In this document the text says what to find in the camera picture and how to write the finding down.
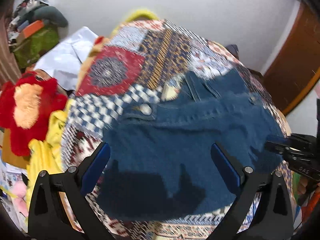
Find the patchwork bedspread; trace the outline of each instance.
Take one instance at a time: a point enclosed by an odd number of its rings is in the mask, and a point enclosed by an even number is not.
[[[261,95],[264,107],[285,134],[284,120],[270,95],[240,61],[220,44],[168,20],[136,21],[123,25],[99,55],[76,92],[68,115],[61,143],[64,169],[78,166],[93,153],[102,139],[103,127],[122,114],[123,104],[132,100],[156,103],[176,98],[181,79],[187,71],[194,71],[203,79],[212,79],[236,68],[249,91]],[[287,164],[283,162],[277,169],[283,173],[293,198],[292,174]],[[99,186],[96,185],[86,199],[116,238],[206,239],[230,208],[226,206],[209,213],[167,221],[119,221],[100,209],[95,201],[98,193]],[[250,225],[259,200],[260,195],[257,194],[240,230]]]

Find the white sheet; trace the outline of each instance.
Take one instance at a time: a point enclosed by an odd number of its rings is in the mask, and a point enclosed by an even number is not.
[[[82,27],[43,55],[34,69],[46,71],[65,90],[75,90],[80,66],[97,37],[88,27]]]

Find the metal snap button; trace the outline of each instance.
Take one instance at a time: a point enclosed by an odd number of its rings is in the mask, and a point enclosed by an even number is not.
[[[251,104],[255,104],[256,98],[254,96],[250,96],[249,101]]]
[[[142,104],[140,106],[140,111],[144,114],[144,115],[151,115],[152,113],[152,109],[148,104]]]

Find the orange box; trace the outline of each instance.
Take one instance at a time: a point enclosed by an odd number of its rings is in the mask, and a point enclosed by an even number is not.
[[[39,31],[43,27],[44,27],[43,21],[35,21],[35,22],[31,23],[30,25],[25,27],[22,30],[22,32],[19,34],[19,36],[16,39],[17,43],[20,44],[26,38],[30,37],[32,34],[36,33],[37,31]]]
[[[25,27],[22,30],[24,38],[26,39],[26,38],[30,37],[32,34],[39,31],[43,27],[44,27],[43,21],[35,21],[35,22],[31,23],[30,25],[28,25],[27,27]]]

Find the denim jacket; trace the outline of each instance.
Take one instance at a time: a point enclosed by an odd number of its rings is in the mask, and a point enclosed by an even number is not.
[[[281,157],[263,151],[268,135],[283,136],[236,70],[208,81],[188,72],[175,100],[129,104],[104,129],[111,158],[97,203],[121,220],[212,212],[235,196],[211,159],[211,145],[218,141],[244,166],[271,172]]]

